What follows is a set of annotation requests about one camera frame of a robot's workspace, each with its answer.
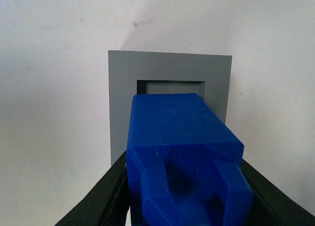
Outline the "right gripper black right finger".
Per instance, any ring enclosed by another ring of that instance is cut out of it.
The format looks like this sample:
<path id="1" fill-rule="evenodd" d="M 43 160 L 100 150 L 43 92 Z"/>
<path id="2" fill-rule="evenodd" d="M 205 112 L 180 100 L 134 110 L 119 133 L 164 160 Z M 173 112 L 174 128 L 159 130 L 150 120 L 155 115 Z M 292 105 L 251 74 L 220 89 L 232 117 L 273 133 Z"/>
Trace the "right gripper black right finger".
<path id="1" fill-rule="evenodd" d="M 247 226 L 313 226 L 315 217 L 243 160 L 241 170 L 254 193 Z"/>

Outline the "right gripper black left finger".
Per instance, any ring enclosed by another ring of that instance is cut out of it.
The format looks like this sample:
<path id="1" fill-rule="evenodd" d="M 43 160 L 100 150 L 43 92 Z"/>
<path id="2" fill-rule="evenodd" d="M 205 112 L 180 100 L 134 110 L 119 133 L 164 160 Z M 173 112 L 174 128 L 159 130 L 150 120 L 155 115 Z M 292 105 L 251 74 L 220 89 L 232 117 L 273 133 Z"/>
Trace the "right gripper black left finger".
<path id="1" fill-rule="evenodd" d="M 130 206 L 126 153 L 110 167 L 58 226 L 124 226 Z"/>

